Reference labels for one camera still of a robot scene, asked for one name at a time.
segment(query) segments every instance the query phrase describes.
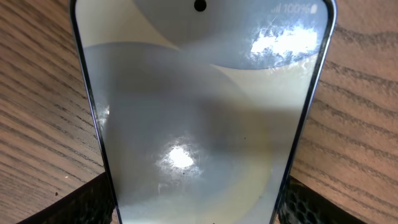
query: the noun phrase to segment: wooden surface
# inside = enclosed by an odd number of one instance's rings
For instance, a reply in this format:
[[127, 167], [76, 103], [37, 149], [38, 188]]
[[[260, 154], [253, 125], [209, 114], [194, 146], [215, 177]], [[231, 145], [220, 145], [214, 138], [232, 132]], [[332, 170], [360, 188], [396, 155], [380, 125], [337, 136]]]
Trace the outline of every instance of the wooden surface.
[[[398, 1], [339, 0], [292, 175], [368, 223], [398, 223]], [[103, 172], [67, 0], [0, 0], [0, 223]]]

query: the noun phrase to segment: smartphone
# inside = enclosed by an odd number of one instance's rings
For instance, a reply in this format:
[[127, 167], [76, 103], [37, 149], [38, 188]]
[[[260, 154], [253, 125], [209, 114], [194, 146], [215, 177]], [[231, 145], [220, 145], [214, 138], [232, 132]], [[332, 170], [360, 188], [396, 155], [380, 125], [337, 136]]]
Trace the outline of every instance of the smartphone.
[[71, 0], [119, 223], [273, 223], [332, 0]]

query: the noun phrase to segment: phone screen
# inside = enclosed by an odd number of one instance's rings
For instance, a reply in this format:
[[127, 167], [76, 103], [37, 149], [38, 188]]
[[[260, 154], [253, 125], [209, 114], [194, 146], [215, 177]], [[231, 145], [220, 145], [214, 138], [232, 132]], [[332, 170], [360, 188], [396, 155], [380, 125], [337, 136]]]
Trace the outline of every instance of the phone screen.
[[272, 220], [330, 37], [328, 7], [72, 3], [120, 222]]

